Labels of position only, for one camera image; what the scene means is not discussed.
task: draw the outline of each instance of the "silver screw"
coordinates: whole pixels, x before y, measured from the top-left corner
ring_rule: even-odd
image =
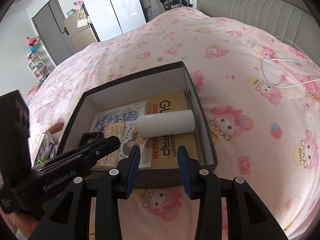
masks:
[[[202,170],[200,170],[199,171],[199,173],[201,174],[201,175],[208,175],[209,174],[209,171],[207,171],[207,170],[205,170],[205,169],[202,169]]]
[[[113,169],[111,171],[109,171],[110,175],[117,175],[119,173],[119,171],[117,169]]]
[[[81,181],[82,181],[81,177],[76,177],[76,178],[73,179],[73,182],[76,183],[76,184],[80,183]]]
[[[241,177],[236,177],[236,183],[242,184],[242,183],[244,183],[244,179]]]

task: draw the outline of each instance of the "white cable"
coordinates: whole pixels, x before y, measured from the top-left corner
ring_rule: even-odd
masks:
[[[290,41],[289,39],[287,39],[287,38],[285,38],[285,37],[275,37],[275,38],[283,38],[283,39],[285,39],[285,40],[287,40],[287,41]],[[302,50],[302,49],[300,49],[294,42],[292,42],[292,41],[290,41],[293,45],[295,45],[302,53],[304,53],[304,51]],[[290,87],[296,87],[296,86],[299,86],[299,85],[303,85],[303,84],[307,84],[307,83],[311,83],[311,82],[315,82],[315,81],[320,81],[320,79],[318,78],[318,79],[312,79],[312,80],[309,80],[309,81],[305,81],[305,82],[301,82],[301,83],[297,83],[297,84],[293,84],[293,85],[290,85],[290,86],[283,86],[283,87],[280,87],[280,86],[277,86],[277,85],[275,85],[275,84],[273,84],[273,83],[271,83],[268,79],[267,79],[267,77],[265,76],[265,74],[264,74],[264,66],[268,63],[268,62],[270,62],[270,61],[293,61],[293,62],[299,62],[299,63],[302,63],[302,64],[308,64],[308,65],[310,65],[310,66],[312,66],[312,67],[316,67],[317,65],[315,65],[313,62],[312,63],[309,63],[309,62],[304,62],[304,61],[298,61],[298,60],[294,60],[294,59],[290,59],[290,58],[272,58],[272,59],[268,59],[263,65],[262,65],[262,68],[261,68],[261,70],[262,70],[262,75],[263,75],[263,77],[265,78],[265,80],[269,83],[269,84],[271,84],[271,85],[273,85],[274,87],[276,87],[276,88],[290,88]]]

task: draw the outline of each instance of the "gray door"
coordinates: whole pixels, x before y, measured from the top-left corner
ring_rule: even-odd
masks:
[[[78,52],[63,20],[65,17],[57,0],[50,0],[32,18],[41,41],[56,65]]]

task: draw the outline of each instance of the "hand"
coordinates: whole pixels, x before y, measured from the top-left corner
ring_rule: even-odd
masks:
[[[15,212],[12,214],[12,218],[17,228],[23,234],[25,238],[29,238],[32,231],[36,228],[39,223],[34,217],[23,213],[23,212]]]

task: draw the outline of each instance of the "white wardrobe door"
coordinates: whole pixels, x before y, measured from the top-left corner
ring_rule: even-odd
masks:
[[[110,0],[83,0],[100,41],[122,34]]]
[[[123,33],[146,23],[139,0],[111,0]]]

